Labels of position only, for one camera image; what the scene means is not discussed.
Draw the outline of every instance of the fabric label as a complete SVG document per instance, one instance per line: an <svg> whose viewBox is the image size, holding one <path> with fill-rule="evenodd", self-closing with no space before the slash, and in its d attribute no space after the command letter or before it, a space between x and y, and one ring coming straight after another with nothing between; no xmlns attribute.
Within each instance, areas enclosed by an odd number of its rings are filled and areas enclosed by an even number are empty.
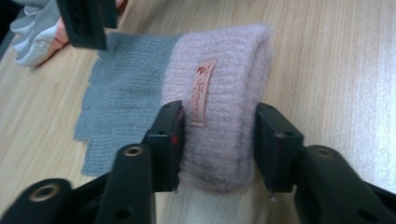
<svg viewBox="0 0 396 224"><path fill-rule="evenodd" d="M191 125L205 126L206 93L215 64L216 61L202 62L194 75L191 96Z"/></svg>

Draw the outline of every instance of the black object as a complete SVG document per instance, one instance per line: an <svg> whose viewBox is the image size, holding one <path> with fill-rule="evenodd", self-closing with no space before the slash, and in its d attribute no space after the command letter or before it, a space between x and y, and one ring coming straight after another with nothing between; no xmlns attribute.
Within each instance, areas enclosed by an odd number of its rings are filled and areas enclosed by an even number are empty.
<svg viewBox="0 0 396 224"><path fill-rule="evenodd" d="M153 192L177 188L184 112L164 105L141 144L120 149L111 173L70 189L62 179L28 188L5 223L155 223ZM305 147L303 135L274 107L259 104L255 157L265 186L291 192L302 223L396 223L396 195L362 181L334 149Z"/></svg>
<svg viewBox="0 0 396 224"><path fill-rule="evenodd" d="M332 148L304 137L270 105L256 109L255 157L272 192L291 192L302 223L396 223L396 197L364 183Z"/></svg>
<svg viewBox="0 0 396 224"><path fill-rule="evenodd" d="M57 1L72 46L106 49L104 27L117 27L118 12L114 0Z"/></svg>
<svg viewBox="0 0 396 224"><path fill-rule="evenodd" d="M21 6L10 1L0 1L0 43L9 31L9 25L17 18Z"/></svg>

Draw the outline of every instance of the knitted fabric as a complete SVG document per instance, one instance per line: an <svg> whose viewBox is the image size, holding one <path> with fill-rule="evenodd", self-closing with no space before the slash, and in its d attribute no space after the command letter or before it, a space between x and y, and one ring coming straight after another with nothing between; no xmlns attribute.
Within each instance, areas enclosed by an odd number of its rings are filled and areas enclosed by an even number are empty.
<svg viewBox="0 0 396 224"><path fill-rule="evenodd" d="M195 186L227 191L254 176L252 131L272 52L269 29L261 25L187 34L177 42L165 75L163 101L182 100L190 111L194 71L215 60L206 101L205 127L189 124L180 178Z"/></svg>
<svg viewBox="0 0 396 224"><path fill-rule="evenodd" d="M229 191L254 176L252 131L272 51L269 29L254 24L174 37L112 34L92 70L76 139L89 142L83 173L109 171L116 151L141 141L161 105L186 111L181 181ZM205 126L191 126L193 76L214 60Z"/></svg>
<svg viewBox="0 0 396 224"><path fill-rule="evenodd" d="M102 175L117 151L140 143L161 108L163 75L178 36L110 34L85 93L75 139L88 142L82 173Z"/></svg>

